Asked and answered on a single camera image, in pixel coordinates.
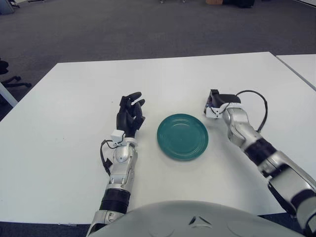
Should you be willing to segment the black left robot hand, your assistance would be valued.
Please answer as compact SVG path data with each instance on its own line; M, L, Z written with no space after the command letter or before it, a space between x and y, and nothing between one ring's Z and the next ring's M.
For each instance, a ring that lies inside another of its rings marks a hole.
M135 138L135 133L142 126L145 117L142 113L142 106L145 99L137 100L142 96L141 92L134 92L123 96L120 101L120 109L117 114L117 130L125 132L125 136Z

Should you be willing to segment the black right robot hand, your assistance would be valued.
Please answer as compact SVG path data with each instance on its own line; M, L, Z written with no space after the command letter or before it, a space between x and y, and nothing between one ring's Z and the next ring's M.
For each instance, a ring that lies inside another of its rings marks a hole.
M208 97L207 106L212 108L220 108L227 103L241 103L238 96L234 94L221 94L217 89L211 89Z

